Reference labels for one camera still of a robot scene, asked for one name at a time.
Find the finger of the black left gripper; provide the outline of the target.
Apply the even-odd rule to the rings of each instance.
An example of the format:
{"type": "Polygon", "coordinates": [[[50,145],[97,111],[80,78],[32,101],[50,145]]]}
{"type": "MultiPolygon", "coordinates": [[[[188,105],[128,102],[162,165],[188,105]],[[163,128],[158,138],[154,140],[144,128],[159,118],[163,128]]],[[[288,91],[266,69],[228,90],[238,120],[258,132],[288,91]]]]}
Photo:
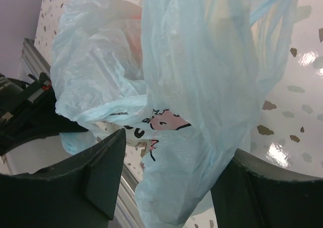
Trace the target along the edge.
{"type": "Polygon", "coordinates": [[[41,112],[31,117],[20,116],[1,126],[1,156],[32,140],[57,136],[60,133],[87,131],[76,122],[57,114],[41,112]]]}

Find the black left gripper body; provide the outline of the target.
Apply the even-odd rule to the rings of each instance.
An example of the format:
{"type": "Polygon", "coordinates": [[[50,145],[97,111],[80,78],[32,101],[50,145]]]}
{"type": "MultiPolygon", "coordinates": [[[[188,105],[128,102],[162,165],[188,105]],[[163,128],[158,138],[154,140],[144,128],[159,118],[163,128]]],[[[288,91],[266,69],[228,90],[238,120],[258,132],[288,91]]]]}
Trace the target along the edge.
{"type": "Polygon", "coordinates": [[[42,72],[39,77],[29,74],[32,83],[7,78],[1,74],[1,137],[12,137],[53,96],[51,80],[42,72]]]}

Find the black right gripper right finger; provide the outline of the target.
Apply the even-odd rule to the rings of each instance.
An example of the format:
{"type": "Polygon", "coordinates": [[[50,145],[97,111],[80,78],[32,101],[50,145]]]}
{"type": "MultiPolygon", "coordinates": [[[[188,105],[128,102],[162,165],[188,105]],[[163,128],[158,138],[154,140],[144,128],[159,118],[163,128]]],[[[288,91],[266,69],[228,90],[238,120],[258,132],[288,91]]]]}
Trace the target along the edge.
{"type": "Polygon", "coordinates": [[[218,227],[322,227],[322,178],[241,149],[210,191],[218,227]]]}

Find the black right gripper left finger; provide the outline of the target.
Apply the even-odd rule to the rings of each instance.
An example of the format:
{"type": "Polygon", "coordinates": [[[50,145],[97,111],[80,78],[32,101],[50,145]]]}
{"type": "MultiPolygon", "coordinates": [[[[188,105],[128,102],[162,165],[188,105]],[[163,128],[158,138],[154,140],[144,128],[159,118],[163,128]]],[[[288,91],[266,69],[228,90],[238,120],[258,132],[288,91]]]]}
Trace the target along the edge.
{"type": "Polygon", "coordinates": [[[107,227],[126,149],[120,129],[35,173],[1,175],[1,227],[107,227]]]}

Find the light blue plastic bag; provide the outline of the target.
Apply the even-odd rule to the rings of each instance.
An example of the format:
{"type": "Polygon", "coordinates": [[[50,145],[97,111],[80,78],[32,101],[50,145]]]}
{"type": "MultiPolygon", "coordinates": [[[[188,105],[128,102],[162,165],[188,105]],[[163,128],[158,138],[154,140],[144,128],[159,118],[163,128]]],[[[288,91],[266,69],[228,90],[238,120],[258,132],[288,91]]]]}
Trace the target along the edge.
{"type": "Polygon", "coordinates": [[[52,43],[56,112],[145,147],[145,227],[182,227],[256,125],[288,58],[297,0],[69,0],[52,43]]]}

